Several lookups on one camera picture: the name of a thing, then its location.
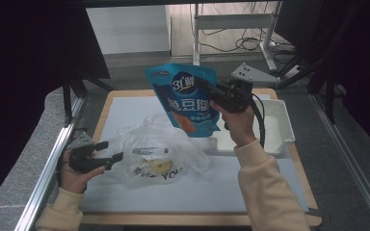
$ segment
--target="gray floor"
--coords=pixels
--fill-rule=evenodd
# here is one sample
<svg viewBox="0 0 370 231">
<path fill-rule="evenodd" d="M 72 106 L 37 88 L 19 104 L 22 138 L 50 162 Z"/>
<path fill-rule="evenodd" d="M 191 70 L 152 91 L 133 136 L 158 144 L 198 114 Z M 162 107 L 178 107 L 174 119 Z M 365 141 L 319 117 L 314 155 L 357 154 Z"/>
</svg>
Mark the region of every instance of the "gray floor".
<svg viewBox="0 0 370 231">
<path fill-rule="evenodd" d="M 104 82 L 119 90 L 150 89 L 144 77 L 145 67 L 164 63 L 191 62 L 190 58 L 172 59 L 166 53 L 132 54 L 129 56 L 106 56 L 111 80 Z M 231 71 L 241 63 L 268 71 L 260 54 L 232 57 L 202 58 L 201 64 L 214 68 L 220 79 L 228 78 Z M 308 78 L 277 90 L 277 95 L 287 105 L 296 135 L 296 146 L 304 170 L 322 212 L 320 230 L 370 230 L 370 208 L 359 192 L 350 171 L 343 162 L 338 149 L 305 90 Z M 86 98 L 87 115 L 79 121 L 80 127 L 93 128 L 101 113 L 107 92 L 86 83 L 90 93 Z M 44 167 L 47 155 L 63 126 L 63 94 L 55 90 L 46 98 L 46 108 L 34 135 L 25 147 L 18 163 L 0 189 L 0 230 L 13 230 L 30 197 L 33 187 Z M 337 127 L 345 138 L 370 181 L 370 138 L 351 118 L 340 100 L 335 100 Z M 83 225 L 82 230 L 116 230 L 117 227 Z M 209 230 L 206 228 L 172 227 L 124 227 L 124 230 Z"/>
</svg>

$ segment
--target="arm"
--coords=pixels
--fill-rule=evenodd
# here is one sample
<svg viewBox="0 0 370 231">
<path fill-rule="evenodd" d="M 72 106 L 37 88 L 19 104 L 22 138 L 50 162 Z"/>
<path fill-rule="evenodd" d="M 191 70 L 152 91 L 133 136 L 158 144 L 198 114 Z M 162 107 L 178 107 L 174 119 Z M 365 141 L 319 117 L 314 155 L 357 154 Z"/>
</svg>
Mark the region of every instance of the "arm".
<svg viewBox="0 0 370 231">
<path fill-rule="evenodd" d="M 230 114 L 213 101 L 211 106 L 222 113 L 236 143 L 234 151 L 241 165 L 239 186 L 252 229 L 309 230 L 304 211 L 280 174 L 278 162 L 265 153 L 252 131 L 252 109 Z"/>
<path fill-rule="evenodd" d="M 64 154 L 62 166 L 62 187 L 53 205 L 44 208 L 36 227 L 44 230 L 78 230 L 83 213 L 79 210 L 87 182 L 104 172 L 105 167 L 98 167 L 86 174 L 74 171 L 68 165 L 70 151 Z"/>
</svg>

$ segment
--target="person's left hand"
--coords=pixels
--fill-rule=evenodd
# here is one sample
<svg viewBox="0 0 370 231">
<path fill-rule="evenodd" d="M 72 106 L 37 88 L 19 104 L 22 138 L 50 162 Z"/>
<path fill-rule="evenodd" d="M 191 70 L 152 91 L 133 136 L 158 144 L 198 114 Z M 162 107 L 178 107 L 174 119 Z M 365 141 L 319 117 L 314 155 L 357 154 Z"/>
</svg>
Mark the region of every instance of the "person's left hand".
<svg viewBox="0 0 370 231">
<path fill-rule="evenodd" d="M 89 182 L 93 177 L 102 174 L 106 168 L 98 167 L 88 173 L 82 174 L 68 165 L 70 155 L 71 150 L 66 150 L 63 155 L 62 188 L 71 193 L 82 193 L 86 188 L 87 182 Z"/>
</svg>

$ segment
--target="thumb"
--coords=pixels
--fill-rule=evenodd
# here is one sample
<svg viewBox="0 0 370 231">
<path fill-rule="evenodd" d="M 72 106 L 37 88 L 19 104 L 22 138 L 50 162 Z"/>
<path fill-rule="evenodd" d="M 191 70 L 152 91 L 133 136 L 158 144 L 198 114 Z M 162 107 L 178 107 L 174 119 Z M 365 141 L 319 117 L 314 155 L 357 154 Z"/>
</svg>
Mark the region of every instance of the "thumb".
<svg viewBox="0 0 370 231">
<path fill-rule="evenodd" d="M 98 167 L 98 168 L 95 168 L 95 169 L 89 171 L 88 173 L 84 174 L 84 180 L 86 182 L 88 182 L 92 178 L 94 178 L 95 176 L 104 173 L 105 170 L 106 170 L 106 167 Z"/>
</svg>

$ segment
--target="white wall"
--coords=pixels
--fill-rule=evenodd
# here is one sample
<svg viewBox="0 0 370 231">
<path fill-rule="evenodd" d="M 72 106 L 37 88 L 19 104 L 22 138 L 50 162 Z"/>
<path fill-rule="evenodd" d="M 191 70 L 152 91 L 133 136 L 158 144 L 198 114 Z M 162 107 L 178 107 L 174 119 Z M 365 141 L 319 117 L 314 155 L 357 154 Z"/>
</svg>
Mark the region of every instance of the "white wall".
<svg viewBox="0 0 370 231">
<path fill-rule="evenodd" d="M 87 9 L 103 54 L 169 51 L 166 6 Z"/>
</svg>

